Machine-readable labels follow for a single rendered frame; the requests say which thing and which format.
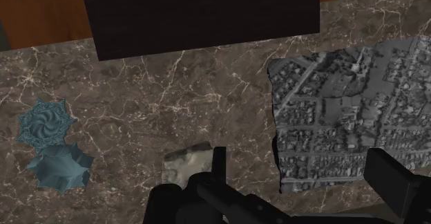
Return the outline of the dark robot stand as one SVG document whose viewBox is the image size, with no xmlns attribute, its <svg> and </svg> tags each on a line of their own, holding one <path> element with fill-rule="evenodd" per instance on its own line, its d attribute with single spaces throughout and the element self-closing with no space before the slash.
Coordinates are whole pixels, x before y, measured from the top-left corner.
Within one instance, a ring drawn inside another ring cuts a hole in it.
<svg viewBox="0 0 431 224">
<path fill-rule="evenodd" d="M 318 33 L 320 0 L 84 0 L 99 60 Z"/>
</svg>

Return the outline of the blue star-shaped ornate vase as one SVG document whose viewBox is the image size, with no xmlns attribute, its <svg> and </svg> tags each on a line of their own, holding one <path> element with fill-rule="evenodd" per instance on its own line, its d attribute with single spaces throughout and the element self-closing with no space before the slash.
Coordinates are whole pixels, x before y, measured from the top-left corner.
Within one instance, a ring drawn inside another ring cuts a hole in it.
<svg viewBox="0 0 431 224">
<path fill-rule="evenodd" d="M 66 110 L 66 101 L 36 104 L 18 116 L 18 142 L 30 145 L 36 156 L 27 169 L 31 170 L 38 187 L 51 188 L 60 194 L 72 188 L 86 187 L 94 157 L 84 153 L 75 142 L 66 144 L 70 126 L 76 122 Z"/>
</svg>

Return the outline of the grey patterned ragged-edged slab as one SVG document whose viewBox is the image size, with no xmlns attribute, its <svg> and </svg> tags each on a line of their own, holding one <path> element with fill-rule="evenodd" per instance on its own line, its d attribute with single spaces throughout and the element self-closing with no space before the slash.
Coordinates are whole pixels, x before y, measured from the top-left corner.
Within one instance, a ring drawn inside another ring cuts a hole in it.
<svg viewBox="0 0 431 224">
<path fill-rule="evenodd" d="M 371 147 L 431 166 L 431 36 L 278 58 L 268 76 L 282 192 L 361 179 Z"/>
</svg>

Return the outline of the pale beige rough lump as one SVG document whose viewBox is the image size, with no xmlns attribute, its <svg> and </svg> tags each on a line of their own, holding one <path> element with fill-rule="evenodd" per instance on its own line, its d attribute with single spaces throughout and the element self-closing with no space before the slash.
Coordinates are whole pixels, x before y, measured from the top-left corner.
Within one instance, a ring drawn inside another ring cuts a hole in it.
<svg viewBox="0 0 431 224">
<path fill-rule="evenodd" d="M 211 171 L 213 147 L 200 142 L 168 153 L 162 162 L 162 184 L 176 184 L 184 189 L 193 174 Z"/>
</svg>

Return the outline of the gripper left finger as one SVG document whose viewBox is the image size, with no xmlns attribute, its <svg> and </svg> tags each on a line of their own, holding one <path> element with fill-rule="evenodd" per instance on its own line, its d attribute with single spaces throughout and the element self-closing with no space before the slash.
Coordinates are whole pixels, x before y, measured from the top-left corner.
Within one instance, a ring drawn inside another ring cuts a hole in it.
<svg viewBox="0 0 431 224">
<path fill-rule="evenodd" d="M 184 189 L 161 184 L 150 191 L 142 224 L 294 224 L 255 194 L 227 184 L 225 147 L 213 150 L 211 171 L 193 174 Z"/>
</svg>

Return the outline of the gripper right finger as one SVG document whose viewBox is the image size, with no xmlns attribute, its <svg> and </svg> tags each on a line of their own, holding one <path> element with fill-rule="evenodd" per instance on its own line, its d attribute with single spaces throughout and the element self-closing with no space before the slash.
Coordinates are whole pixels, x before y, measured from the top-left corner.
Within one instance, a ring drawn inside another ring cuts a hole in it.
<svg viewBox="0 0 431 224">
<path fill-rule="evenodd" d="M 413 174 L 381 148 L 367 150 L 363 177 L 403 224 L 431 224 L 431 177 Z"/>
</svg>

